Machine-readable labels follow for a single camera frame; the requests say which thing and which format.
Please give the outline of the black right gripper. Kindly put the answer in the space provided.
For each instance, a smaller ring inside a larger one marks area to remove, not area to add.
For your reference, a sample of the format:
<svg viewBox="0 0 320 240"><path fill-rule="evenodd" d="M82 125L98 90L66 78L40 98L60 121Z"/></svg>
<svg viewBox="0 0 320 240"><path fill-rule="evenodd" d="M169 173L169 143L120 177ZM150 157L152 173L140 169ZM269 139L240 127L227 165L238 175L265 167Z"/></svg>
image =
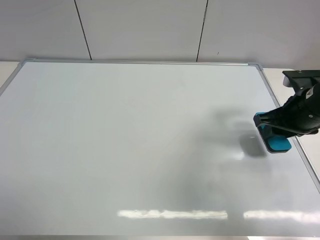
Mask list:
<svg viewBox="0 0 320 240"><path fill-rule="evenodd" d="M320 128L320 95L295 94L283 106L265 112L262 121L279 128L276 132L286 138L315 135Z"/></svg>

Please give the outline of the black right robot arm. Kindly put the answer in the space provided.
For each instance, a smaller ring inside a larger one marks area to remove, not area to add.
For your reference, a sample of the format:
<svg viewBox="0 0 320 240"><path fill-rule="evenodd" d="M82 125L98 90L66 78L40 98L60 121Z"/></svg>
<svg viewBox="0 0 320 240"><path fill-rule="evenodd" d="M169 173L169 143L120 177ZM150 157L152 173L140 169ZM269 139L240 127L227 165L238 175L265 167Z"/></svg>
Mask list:
<svg viewBox="0 0 320 240"><path fill-rule="evenodd" d="M253 117L264 140L275 136L290 138L314 135L320 128L320 84L302 88L283 106Z"/></svg>

